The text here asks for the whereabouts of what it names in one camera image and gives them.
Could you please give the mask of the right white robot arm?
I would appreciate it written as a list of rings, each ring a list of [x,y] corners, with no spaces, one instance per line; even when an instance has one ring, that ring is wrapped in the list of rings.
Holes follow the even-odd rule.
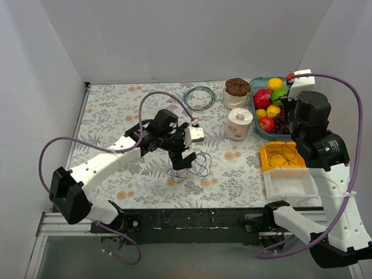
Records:
[[[312,258],[324,269],[371,259],[371,237],[348,189],[348,151],[343,139],[328,129],[331,105],[327,97],[303,91],[296,100],[283,103],[291,138],[314,179],[330,224],[321,226],[288,202],[277,201],[264,207],[264,226],[270,231],[282,227],[291,232],[308,245]]]

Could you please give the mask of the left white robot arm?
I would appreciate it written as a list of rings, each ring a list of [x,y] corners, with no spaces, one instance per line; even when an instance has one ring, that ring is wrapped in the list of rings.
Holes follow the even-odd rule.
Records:
[[[174,113],[162,109],[154,119],[141,120],[127,130],[107,152],[70,170],[63,167],[55,170],[49,198],[69,224],[84,219],[99,221],[116,233],[124,224],[121,208],[113,201],[90,199],[89,194],[123,166],[157,149],[168,153],[173,170],[190,169],[196,154],[183,157],[183,152],[204,138],[204,131],[196,120],[179,125]]]

